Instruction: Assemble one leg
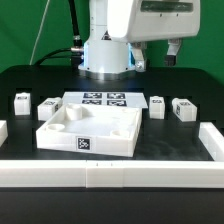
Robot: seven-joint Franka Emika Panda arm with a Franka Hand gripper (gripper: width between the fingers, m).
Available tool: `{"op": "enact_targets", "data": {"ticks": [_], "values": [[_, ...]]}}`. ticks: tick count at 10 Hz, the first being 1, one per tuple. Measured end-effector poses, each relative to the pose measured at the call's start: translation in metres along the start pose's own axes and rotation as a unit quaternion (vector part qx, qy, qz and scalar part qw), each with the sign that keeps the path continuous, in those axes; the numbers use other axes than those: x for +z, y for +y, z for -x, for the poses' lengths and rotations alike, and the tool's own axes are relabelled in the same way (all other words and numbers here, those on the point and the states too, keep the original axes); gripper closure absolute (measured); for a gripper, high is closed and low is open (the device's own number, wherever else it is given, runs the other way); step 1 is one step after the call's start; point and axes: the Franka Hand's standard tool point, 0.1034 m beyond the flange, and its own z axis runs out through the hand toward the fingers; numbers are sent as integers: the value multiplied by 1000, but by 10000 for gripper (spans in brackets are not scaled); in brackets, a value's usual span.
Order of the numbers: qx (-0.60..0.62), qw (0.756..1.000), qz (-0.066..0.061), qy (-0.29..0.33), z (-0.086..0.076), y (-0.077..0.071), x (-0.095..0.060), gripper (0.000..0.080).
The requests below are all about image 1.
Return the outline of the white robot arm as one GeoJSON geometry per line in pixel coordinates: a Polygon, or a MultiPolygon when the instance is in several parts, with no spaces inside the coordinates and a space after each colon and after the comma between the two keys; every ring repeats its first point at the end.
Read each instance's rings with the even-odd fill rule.
{"type": "Polygon", "coordinates": [[[90,36],[79,70],[99,80],[146,70],[146,44],[166,40],[165,64],[176,64],[182,39],[198,34],[200,0],[89,0],[90,36]]]}

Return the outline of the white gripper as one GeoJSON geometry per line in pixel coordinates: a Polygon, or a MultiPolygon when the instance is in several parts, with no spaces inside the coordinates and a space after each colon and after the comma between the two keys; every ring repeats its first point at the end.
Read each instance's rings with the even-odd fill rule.
{"type": "Polygon", "coordinates": [[[164,63],[172,67],[181,38],[196,36],[199,28],[200,0],[108,0],[108,33],[114,41],[135,42],[131,52],[137,72],[146,70],[147,44],[141,41],[169,39],[164,63]]]}

